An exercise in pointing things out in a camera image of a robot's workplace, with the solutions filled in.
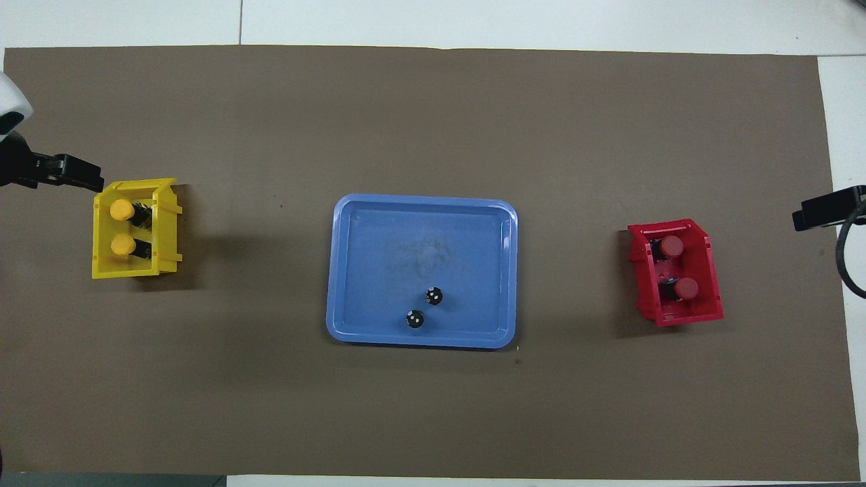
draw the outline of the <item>blue tray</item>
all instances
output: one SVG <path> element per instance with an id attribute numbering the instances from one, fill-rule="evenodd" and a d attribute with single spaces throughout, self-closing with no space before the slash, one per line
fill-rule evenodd
<path id="1" fill-rule="evenodd" d="M 424 300 L 443 291 L 437 306 Z M 500 348 L 514 338 L 517 212 L 494 199 L 350 194 L 333 210 L 327 329 L 337 340 Z M 406 314 L 424 314 L 419 328 Z"/>

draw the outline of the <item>yellow bin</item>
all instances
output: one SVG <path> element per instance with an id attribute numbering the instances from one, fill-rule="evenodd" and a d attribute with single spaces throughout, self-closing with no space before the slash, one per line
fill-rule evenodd
<path id="1" fill-rule="evenodd" d="M 171 190 L 175 178 L 118 181 L 94 198 L 94 265 L 93 278 L 158 276 L 177 272 L 178 262 L 178 195 Z M 119 199 L 141 203 L 151 208 L 151 228 L 139 228 L 126 220 L 116 220 L 111 204 Z M 151 244 L 151 258 L 119 255 L 112 251 L 112 241 L 128 234 Z"/>

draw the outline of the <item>tray rim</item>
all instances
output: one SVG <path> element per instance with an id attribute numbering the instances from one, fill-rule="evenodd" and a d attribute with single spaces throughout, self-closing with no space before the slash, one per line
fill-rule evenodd
<path id="1" fill-rule="evenodd" d="M 343 210 L 347 205 L 354 202 L 361 203 L 387 203 L 396 205 L 440 205 L 440 206 L 462 206 L 462 207 L 479 207 L 479 208 L 496 208 L 503 210 L 508 214 L 511 223 L 511 235 L 508 241 L 508 274 L 507 274 L 507 313 L 506 313 L 506 330 L 505 334 L 498 336 L 495 339 L 484 341 L 475 339 L 447 340 L 449 343 L 443 343 L 441 339 L 426 337 L 427 340 L 419 341 L 417 338 L 409 335 L 398 337 L 405 340 L 370 340 L 369 337 L 358 340 L 358 335 L 347 334 L 337 328 L 335 321 L 336 307 L 339 303 L 337 294 L 337 284 L 339 282 L 339 265 L 338 256 L 340 249 L 344 244 L 340 240 L 339 224 L 343 215 Z M 453 197 L 436 197 L 436 196 L 410 196 L 410 195 L 391 195 L 391 194 L 368 194 L 368 193 L 350 193 L 340 198 L 333 208 L 333 220 L 331 227 L 331 256 L 328 266 L 328 289 L 327 289 L 327 310 L 326 310 L 326 327 L 328 333 L 339 341 L 349 343 L 373 343 L 382 345 L 398 345 L 398 346 L 413 346 L 413 347 L 463 347 L 463 348 L 502 348 L 505 347 L 514 338 L 514 332 L 517 328 L 517 251 L 518 251 L 518 217 L 517 210 L 507 201 L 501 199 L 487 198 L 453 198 Z M 460 345 L 454 342 L 466 341 L 471 344 Z"/>

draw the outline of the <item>white robot part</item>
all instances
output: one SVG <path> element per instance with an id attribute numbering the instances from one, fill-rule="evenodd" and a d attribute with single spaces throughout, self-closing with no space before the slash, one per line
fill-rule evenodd
<path id="1" fill-rule="evenodd" d="M 24 93 L 7 75 L 0 73 L 0 142 L 32 114 L 33 107 Z"/>

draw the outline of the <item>stain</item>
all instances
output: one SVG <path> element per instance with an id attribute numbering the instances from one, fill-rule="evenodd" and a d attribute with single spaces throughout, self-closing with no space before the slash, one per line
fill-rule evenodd
<path id="1" fill-rule="evenodd" d="M 431 277 L 437 269 L 450 265 L 453 260 L 448 242 L 435 235 L 396 243 L 391 255 L 390 272 L 398 275 L 411 272 L 421 279 Z"/>

